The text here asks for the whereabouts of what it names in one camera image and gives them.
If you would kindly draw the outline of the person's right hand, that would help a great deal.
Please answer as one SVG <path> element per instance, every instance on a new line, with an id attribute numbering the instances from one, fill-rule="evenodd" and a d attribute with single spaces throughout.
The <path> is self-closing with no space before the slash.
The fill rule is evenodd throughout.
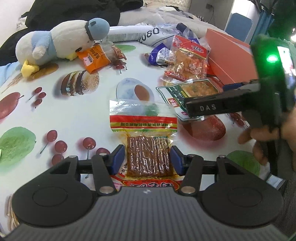
<path id="1" fill-rule="evenodd" d="M 295 107 L 289 113 L 285 122 L 281 125 L 281 128 L 275 128 L 273 131 L 269 130 L 268 126 L 263 126 L 262 128 L 247 128 L 238 137 L 239 144 L 245 144 L 251 139 L 256 140 L 253 147 L 253 155 L 255 159 L 260 163 L 260 165 L 266 165 L 268 162 L 267 156 L 263 153 L 261 145 L 259 142 L 269 142 L 274 140 L 279 140 L 282 138 L 286 140 L 290 149 L 293 151 L 292 156 L 292 167 L 295 171 Z"/>

